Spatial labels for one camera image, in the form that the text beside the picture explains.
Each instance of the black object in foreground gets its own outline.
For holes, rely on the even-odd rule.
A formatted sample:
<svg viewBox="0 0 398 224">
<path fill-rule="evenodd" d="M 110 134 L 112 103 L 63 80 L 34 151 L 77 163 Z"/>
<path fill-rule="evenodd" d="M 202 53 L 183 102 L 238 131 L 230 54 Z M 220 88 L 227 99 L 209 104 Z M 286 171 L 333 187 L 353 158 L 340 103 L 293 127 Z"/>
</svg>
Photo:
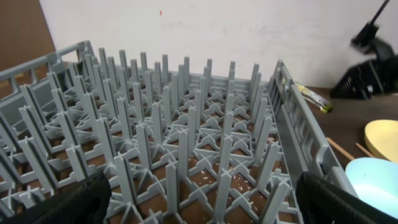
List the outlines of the black object in foreground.
<svg viewBox="0 0 398 224">
<path fill-rule="evenodd" d="M 395 218 L 364 203 L 333 184 L 303 172 L 297 181 L 297 203 L 307 224 L 398 223 Z"/>
<path fill-rule="evenodd" d="M 102 223 L 111 198 L 111 186 L 102 172 L 50 197 L 2 224 Z"/>
</svg>

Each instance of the gray plastic crate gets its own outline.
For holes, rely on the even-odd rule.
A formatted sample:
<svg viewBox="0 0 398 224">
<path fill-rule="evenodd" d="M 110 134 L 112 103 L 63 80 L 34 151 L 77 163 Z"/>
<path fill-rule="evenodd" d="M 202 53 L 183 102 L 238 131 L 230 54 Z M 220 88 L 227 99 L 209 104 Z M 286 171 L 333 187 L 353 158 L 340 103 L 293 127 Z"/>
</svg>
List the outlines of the gray plastic crate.
<svg viewBox="0 0 398 224">
<path fill-rule="evenodd" d="M 84 41 L 0 73 L 14 90 L 0 101 L 0 220 L 99 171 L 113 188 L 106 218 L 121 223 L 224 223 L 238 210 L 303 223 L 294 190 L 306 170 L 356 195 L 281 60 L 266 83 L 257 64 L 241 80 L 235 62 L 216 77 L 211 59 L 199 75 L 189 57 L 170 72 L 167 55 L 150 69 L 144 52 L 141 68 L 119 53 L 120 66 L 104 49 L 99 63 Z M 25 71 L 33 84 L 17 86 Z"/>
</svg>

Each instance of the gray plastic dish rack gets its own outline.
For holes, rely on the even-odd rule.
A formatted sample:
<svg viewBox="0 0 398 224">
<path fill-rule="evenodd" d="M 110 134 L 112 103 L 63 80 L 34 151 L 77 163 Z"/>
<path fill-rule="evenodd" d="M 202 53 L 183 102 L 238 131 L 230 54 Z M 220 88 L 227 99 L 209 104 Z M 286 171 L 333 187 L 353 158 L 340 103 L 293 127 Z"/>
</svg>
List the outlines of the gray plastic dish rack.
<svg viewBox="0 0 398 224">
<path fill-rule="evenodd" d="M 78 62 L 65 66 L 61 56 L 74 51 Z M 228 77 L 216 77 L 211 59 L 199 75 L 189 72 L 189 57 L 170 72 L 167 55 L 150 69 L 144 52 L 141 68 L 119 53 L 120 66 L 99 49 L 99 63 L 84 41 L 0 72 L 14 90 L 0 101 L 0 220 L 99 171 L 119 189 L 106 218 L 121 214 L 121 223 L 185 223 L 181 211 L 192 203 L 203 207 L 195 223 L 224 223 L 237 208 L 254 223 L 303 223 L 294 190 L 307 170 L 356 195 L 281 60 L 267 83 L 257 64 L 242 80 L 234 62 Z M 35 78 L 40 65 L 43 80 Z M 18 86 L 25 71 L 33 84 Z M 103 164 L 90 164 L 97 157 Z M 71 173 L 62 179 L 64 170 Z M 236 179 L 248 184 L 234 187 Z M 181 184 L 190 192 L 184 199 Z M 266 202 L 253 205 L 256 194 Z M 166 209 L 141 206 L 153 198 Z"/>
</svg>

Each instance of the brown wooden panel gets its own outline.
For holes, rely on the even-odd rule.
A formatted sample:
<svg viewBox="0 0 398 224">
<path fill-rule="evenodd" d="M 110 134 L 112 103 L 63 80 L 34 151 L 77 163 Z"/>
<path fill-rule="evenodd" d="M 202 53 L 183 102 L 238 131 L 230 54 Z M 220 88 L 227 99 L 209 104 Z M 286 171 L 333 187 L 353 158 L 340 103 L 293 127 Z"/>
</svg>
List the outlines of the brown wooden panel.
<svg viewBox="0 0 398 224">
<path fill-rule="evenodd" d="M 0 71 L 55 51 L 39 0 L 1 0 L 0 33 Z"/>
</svg>

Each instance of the light blue bowl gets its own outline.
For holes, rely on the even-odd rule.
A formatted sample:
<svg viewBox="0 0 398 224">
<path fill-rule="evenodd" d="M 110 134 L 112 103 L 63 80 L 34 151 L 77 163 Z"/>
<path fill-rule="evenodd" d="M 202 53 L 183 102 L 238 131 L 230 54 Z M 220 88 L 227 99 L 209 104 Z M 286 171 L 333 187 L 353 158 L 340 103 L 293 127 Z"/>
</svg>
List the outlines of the light blue bowl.
<svg viewBox="0 0 398 224">
<path fill-rule="evenodd" d="M 360 158 L 347 165 L 346 174 L 362 201 L 398 219 L 398 164 Z"/>
</svg>

